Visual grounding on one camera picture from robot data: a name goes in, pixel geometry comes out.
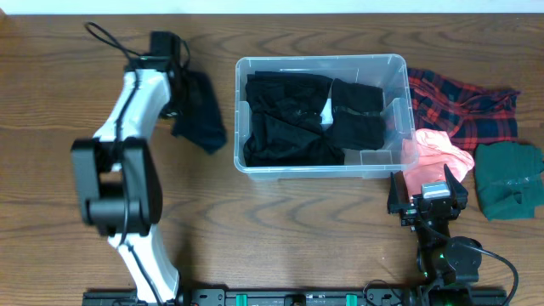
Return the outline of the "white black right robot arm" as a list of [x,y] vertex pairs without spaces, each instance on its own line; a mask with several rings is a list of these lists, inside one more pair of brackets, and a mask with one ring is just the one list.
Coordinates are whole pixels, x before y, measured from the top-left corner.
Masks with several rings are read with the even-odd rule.
[[468,191],[444,166],[443,181],[424,184],[409,197],[401,173],[390,175],[387,210],[397,214],[402,226],[417,235],[416,265],[426,278],[421,285],[405,289],[403,305],[470,304],[470,285],[479,280],[482,255],[473,252],[477,241],[452,237],[449,222],[456,220],[468,203]]

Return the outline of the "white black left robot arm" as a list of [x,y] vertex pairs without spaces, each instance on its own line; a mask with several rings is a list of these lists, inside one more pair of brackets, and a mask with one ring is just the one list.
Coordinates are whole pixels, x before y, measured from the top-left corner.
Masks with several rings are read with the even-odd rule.
[[179,305],[180,276],[158,227],[162,187],[150,153],[156,123],[179,96],[182,40],[150,34],[150,51],[137,54],[111,34],[105,40],[127,57],[117,102],[91,138],[71,147],[82,221],[116,249],[136,285],[132,291],[89,291],[85,305]]

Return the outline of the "pink garment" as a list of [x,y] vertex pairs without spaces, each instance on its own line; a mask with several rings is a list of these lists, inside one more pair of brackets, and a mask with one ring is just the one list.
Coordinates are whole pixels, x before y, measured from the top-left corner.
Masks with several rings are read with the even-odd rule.
[[418,161],[403,172],[408,196],[421,193],[423,184],[445,181],[444,165],[447,165],[457,181],[462,182],[473,169],[473,157],[454,146],[447,132],[422,128],[415,131],[414,140],[403,140],[401,161]]

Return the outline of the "dark navy garment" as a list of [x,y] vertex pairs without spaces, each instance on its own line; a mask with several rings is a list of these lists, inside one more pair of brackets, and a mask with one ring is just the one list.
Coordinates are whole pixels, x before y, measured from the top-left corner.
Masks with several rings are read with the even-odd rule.
[[213,85],[206,73],[188,71],[185,88],[188,94],[171,134],[189,140],[211,155],[227,143],[226,129]]

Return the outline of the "small black garment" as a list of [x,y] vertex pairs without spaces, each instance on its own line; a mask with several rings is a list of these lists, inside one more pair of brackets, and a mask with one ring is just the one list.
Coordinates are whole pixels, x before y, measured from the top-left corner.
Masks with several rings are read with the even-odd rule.
[[326,136],[336,147],[379,150],[384,146],[381,88],[335,79],[331,85],[331,111],[333,122]]

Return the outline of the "large black garment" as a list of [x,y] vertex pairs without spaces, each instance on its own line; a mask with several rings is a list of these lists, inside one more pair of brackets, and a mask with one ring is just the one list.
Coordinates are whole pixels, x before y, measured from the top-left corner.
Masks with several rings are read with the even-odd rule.
[[345,155],[321,126],[332,79],[257,71],[247,76],[252,134],[243,148],[248,167],[339,166]]

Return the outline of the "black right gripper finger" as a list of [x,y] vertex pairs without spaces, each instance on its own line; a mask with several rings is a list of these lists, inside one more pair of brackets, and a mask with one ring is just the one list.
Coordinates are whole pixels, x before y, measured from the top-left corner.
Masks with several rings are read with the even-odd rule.
[[393,173],[390,173],[390,190],[388,193],[387,210],[388,213],[398,213],[401,210],[401,200]]
[[456,179],[448,165],[444,165],[445,182],[450,190],[450,197],[458,208],[465,208],[468,204],[468,191]]

